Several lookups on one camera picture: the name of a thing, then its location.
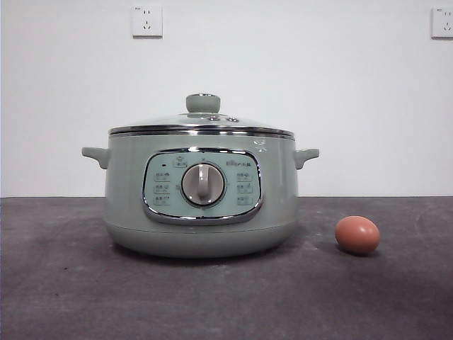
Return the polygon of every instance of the mint green cooker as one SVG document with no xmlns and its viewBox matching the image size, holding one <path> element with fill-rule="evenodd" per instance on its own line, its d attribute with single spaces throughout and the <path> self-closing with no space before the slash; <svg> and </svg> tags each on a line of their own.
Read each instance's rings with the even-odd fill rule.
<svg viewBox="0 0 453 340">
<path fill-rule="evenodd" d="M 297 176 L 318 149 L 290 131 L 220 114 L 220 98 L 188 113 L 113 128 L 108 149 L 82 154 L 107 170 L 105 223 L 142 253 L 207 258 L 275 247 L 297 229 Z"/>
</svg>

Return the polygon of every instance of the cooker base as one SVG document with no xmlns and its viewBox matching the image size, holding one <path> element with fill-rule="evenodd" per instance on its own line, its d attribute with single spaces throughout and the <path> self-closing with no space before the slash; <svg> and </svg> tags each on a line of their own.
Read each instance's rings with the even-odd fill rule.
<svg viewBox="0 0 453 340">
<path fill-rule="evenodd" d="M 147 232 L 107 224 L 113 240 L 145 254 L 202 259 L 238 256 L 276 247 L 297 228 L 297 223 L 241 232 Z"/>
</svg>

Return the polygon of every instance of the button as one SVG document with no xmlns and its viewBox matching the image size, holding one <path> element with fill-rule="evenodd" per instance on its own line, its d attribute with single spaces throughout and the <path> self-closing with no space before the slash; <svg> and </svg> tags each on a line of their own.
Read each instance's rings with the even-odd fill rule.
<svg viewBox="0 0 453 340">
<path fill-rule="evenodd" d="M 170 193 L 170 186 L 168 184 L 156 184 L 154 193 Z"/>
<path fill-rule="evenodd" d="M 252 175 L 250 175 L 248 172 L 238 172 L 238 174 L 236 175 L 236 180 L 238 182 L 251 182 Z"/>
<path fill-rule="evenodd" d="M 175 168 L 187 168 L 187 161 L 184 160 L 184 157 L 178 156 L 176 159 L 173 161 L 173 166 Z"/>
<path fill-rule="evenodd" d="M 154 175 L 155 182 L 169 182 L 170 174 L 168 172 L 156 172 Z"/>
<path fill-rule="evenodd" d="M 252 198 L 250 196 L 238 196 L 238 205 L 251 205 Z"/>
<path fill-rule="evenodd" d="M 170 205 L 170 196 L 155 196 L 154 205 Z"/>
<path fill-rule="evenodd" d="M 253 187 L 251 184 L 239 184 L 238 193 L 252 193 Z"/>
</svg>

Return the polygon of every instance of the control panel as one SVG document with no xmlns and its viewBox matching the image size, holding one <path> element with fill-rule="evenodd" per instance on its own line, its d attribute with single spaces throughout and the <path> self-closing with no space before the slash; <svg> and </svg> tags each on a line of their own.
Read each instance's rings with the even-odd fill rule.
<svg viewBox="0 0 453 340">
<path fill-rule="evenodd" d="M 245 151 L 165 150 L 147 163 L 143 201 L 160 222 L 247 220 L 261 200 L 259 165 Z"/>
</svg>

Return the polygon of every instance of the cooker handle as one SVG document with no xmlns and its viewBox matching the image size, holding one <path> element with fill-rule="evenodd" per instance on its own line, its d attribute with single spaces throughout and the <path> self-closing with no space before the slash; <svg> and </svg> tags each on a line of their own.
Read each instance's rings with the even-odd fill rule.
<svg viewBox="0 0 453 340">
<path fill-rule="evenodd" d="M 82 147 L 82 155 L 90 157 L 99 162 L 102 169 L 107 169 L 108 161 L 110 160 L 110 150 L 100 147 Z"/>
<path fill-rule="evenodd" d="M 294 151 L 294 161 L 296 162 L 296 169 L 302 169 L 304 163 L 309 159 L 319 157 L 319 149 L 303 149 Z"/>
</svg>

